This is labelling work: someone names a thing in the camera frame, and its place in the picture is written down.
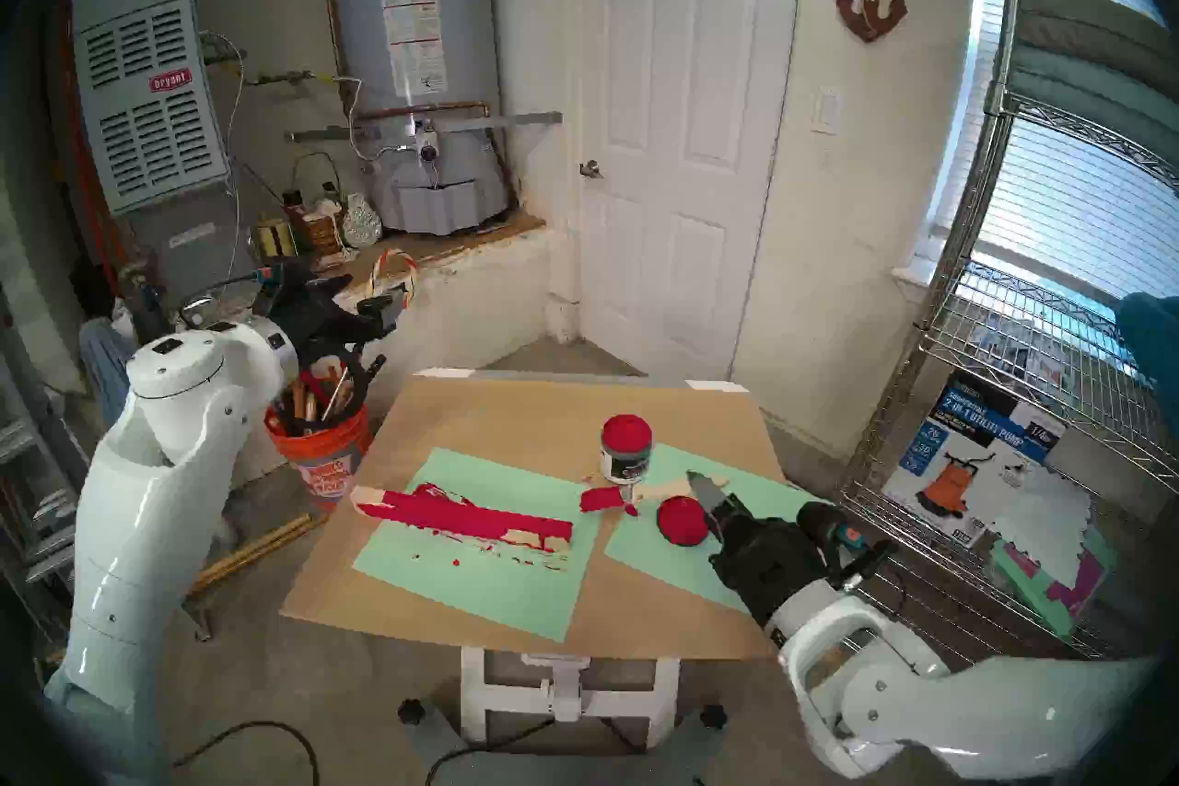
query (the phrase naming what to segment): blue towel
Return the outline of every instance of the blue towel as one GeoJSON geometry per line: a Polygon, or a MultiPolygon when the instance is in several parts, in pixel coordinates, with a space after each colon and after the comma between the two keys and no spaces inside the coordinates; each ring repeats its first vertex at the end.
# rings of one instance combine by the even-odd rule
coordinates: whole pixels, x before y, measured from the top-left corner
{"type": "Polygon", "coordinates": [[[78,331],[81,363],[90,377],[90,385],[103,407],[103,421],[110,428],[123,414],[131,383],[127,381],[127,361],[134,348],[114,331],[106,317],[95,317],[78,331]]]}
{"type": "Polygon", "coordinates": [[[1179,437],[1179,298],[1138,291],[1121,299],[1117,316],[1126,348],[1154,381],[1154,398],[1179,437]]]}

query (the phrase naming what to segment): table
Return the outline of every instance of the table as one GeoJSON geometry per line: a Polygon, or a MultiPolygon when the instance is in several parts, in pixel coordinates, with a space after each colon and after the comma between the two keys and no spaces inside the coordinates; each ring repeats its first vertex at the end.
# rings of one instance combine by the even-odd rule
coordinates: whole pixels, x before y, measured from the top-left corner
{"type": "MultiPolygon", "coordinates": [[[[470,371],[433,374],[436,376],[415,376],[407,383],[361,465],[357,484],[403,490],[436,447],[574,482],[594,476],[600,483],[601,425],[619,412],[641,415],[657,443],[784,483],[760,411],[735,384],[659,388],[628,378],[604,383],[604,378],[578,382],[470,371]]],[[[601,523],[562,642],[461,612],[354,570],[353,561],[380,521],[347,503],[324,528],[282,614],[381,636],[463,647],[463,732],[475,741],[486,738],[483,709],[538,712],[536,707],[548,707],[558,719],[562,713],[566,718],[575,712],[592,713],[595,695],[582,694],[574,683],[578,663],[585,661],[579,658],[658,660],[654,691],[597,693],[601,695],[597,699],[602,709],[599,715],[624,715],[617,713],[623,707],[610,695],[632,694],[634,701],[641,700],[641,706],[634,705],[638,712],[625,715],[652,720],[647,740],[653,745],[673,722],[679,660],[764,659],[773,656],[775,649],[747,613],[606,557],[605,547],[618,519],[607,516],[601,523]],[[486,685],[485,649],[520,653],[534,663],[553,665],[554,681],[546,682],[547,691],[486,685]],[[562,700],[575,706],[562,706],[562,700]]]]}

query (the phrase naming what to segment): red lid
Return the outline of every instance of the red lid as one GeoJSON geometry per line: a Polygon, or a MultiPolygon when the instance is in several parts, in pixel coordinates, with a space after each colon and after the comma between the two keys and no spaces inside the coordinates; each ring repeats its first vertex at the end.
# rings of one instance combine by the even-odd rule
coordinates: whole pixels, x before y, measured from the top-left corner
{"type": "Polygon", "coordinates": [[[602,425],[601,445],[614,453],[641,453],[651,447],[651,425],[638,415],[615,415],[602,425]]]}

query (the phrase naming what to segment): orange bucket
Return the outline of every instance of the orange bucket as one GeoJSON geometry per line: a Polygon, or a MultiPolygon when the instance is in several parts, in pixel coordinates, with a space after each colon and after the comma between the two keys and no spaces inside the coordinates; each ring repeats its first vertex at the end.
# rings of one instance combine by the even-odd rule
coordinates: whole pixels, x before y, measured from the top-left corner
{"type": "Polygon", "coordinates": [[[327,431],[316,431],[305,437],[288,437],[271,429],[266,411],[266,432],[278,453],[298,469],[311,496],[322,509],[332,510],[351,487],[361,460],[373,443],[373,430],[368,422],[368,404],[361,407],[351,418],[327,431]]]}

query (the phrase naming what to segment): bryant logo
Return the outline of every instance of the bryant logo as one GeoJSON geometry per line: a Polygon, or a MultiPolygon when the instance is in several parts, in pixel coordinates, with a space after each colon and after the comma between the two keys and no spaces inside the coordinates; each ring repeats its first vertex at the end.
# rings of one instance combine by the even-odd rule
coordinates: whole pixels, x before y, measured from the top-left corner
{"type": "Polygon", "coordinates": [[[192,72],[187,68],[172,70],[170,73],[153,75],[149,81],[152,92],[170,92],[173,88],[179,88],[182,85],[191,82],[192,72]]]}

